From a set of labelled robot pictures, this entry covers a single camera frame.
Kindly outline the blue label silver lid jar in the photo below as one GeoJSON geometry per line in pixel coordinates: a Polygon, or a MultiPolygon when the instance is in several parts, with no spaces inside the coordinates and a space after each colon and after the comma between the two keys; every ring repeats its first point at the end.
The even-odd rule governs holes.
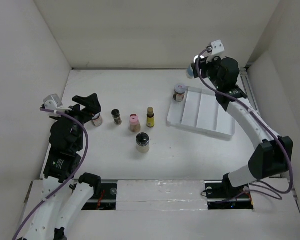
{"type": "Polygon", "coordinates": [[[195,67],[194,67],[193,63],[191,63],[187,67],[187,69],[185,71],[187,78],[189,78],[189,79],[194,79],[195,78],[195,70],[194,69],[195,69],[195,67]]]}

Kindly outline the white lid brown sauce jar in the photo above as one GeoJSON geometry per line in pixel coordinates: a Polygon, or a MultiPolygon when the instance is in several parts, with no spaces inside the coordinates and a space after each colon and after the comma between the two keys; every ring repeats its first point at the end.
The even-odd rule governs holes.
{"type": "Polygon", "coordinates": [[[173,94],[173,99],[176,102],[182,102],[185,97],[186,93],[186,86],[184,84],[178,83],[174,86],[174,94],[173,94]]]}

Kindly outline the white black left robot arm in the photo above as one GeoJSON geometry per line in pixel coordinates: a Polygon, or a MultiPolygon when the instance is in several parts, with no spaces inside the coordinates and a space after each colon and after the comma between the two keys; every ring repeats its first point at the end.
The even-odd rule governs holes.
{"type": "Polygon", "coordinates": [[[50,129],[47,162],[43,171],[40,203],[21,223],[31,220],[24,240],[65,240],[76,217],[91,198],[101,194],[98,175],[84,173],[73,178],[82,166],[89,147],[85,124],[101,113],[98,95],[74,96],[76,104],[64,107],[57,94],[44,99],[40,111],[55,122],[50,129]]]}

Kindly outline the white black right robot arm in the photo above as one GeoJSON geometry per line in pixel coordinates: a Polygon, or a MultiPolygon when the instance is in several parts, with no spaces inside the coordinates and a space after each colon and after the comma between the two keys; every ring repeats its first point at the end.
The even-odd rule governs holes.
{"type": "Polygon", "coordinates": [[[214,56],[212,61],[199,55],[191,64],[193,77],[204,84],[209,79],[213,86],[208,89],[215,93],[220,106],[233,117],[249,137],[254,152],[248,163],[240,169],[223,176],[219,190],[225,195],[221,203],[238,199],[252,192],[249,186],[270,191],[270,198],[281,200],[288,194],[293,183],[290,182],[285,191],[278,190],[263,179],[288,172],[293,177],[291,164],[293,141],[290,137],[282,137],[272,130],[251,106],[245,92],[237,85],[239,64],[230,57],[214,56]]]}

